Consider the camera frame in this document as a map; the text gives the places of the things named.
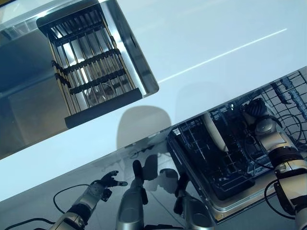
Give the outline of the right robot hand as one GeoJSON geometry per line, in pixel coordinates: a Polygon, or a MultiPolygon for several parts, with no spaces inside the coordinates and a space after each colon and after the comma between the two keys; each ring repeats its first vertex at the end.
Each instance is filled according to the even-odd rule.
{"type": "Polygon", "coordinates": [[[262,98],[257,98],[245,104],[242,113],[247,124],[251,125],[254,124],[258,118],[267,115],[267,106],[262,98]]]}

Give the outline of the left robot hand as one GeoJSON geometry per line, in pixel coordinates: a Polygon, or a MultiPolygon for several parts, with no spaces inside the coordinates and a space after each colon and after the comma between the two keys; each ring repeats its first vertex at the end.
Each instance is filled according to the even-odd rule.
{"type": "Polygon", "coordinates": [[[114,170],[111,172],[108,172],[106,175],[104,175],[98,183],[101,184],[104,188],[110,188],[110,187],[116,187],[121,186],[125,187],[128,185],[125,181],[117,181],[115,177],[118,175],[119,171],[114,170]]]}

